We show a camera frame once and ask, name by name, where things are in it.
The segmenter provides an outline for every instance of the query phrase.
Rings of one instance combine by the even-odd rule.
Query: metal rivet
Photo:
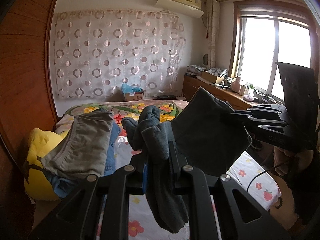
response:
[[[132,165],[126,165],[126,166],[124,166],[124,170],[125,171],[133,171],[134,167]]]
[[[193,167],[191,165],[184,165],[182,168],[184,171],[192,171],[193,170]]]
[[[94,174],[90,174],[88,177],[87,177],[87,181],[89,182],[94,182],[97,180],[97,176],[94,175]]]
[[[220,178],[221,178],[222,181],[229,181],[229,180],[231,180],[231,177],[230,177],[228,174],[222,174],[222,175],[220,176]]]

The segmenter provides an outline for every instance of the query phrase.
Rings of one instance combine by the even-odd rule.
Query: wooden wardrobe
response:
[[[33,128],[52,130],[48,50],[56,0],[7,0],[0,17],[0,205],[24,237],[34,206],[24,193],[22,164]]]

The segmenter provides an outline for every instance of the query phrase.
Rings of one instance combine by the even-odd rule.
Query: wooden window frame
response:
[[[230,58],[230,65],[228,70],[229,77],[236,77],[237,67],[240,60],[240,48],[241,48],[241,40],[242,37],[242,28],[240,25],[240,9],[239,6],[242,5],[264,5],[268,7],[285,7],[290,9],[292,12],[303,13],[303,15],[307,16],[309,21],[309,32],[310,32],[310,46],[311,46],[311,59],[310,59],[310,68],[313,69],[315,73],[315,82],[318,83],[318,75],[319,75],[319,43],[318,36],[316,33],[316,25],[313,18],[313,15],[309,11],[308,8],[305,8],[300,5],[282,2],[282,1],[274,1],[274,0],[245,0],[245,1],[235,1],[234,5],[234,27],[233,27],[233,41],[232,41],[232,51]]]

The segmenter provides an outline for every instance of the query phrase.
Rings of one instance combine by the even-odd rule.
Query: window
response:
[[[284,101],[275,62],[304,67],[311,63],[308,17],[281,6],[237,5],[237,41],[232,62],[234,76]]]

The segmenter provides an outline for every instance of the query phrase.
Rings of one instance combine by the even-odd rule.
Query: air conditioner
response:
[[[156,6],[195,18],[203,15],[201,0],[158,0]]]

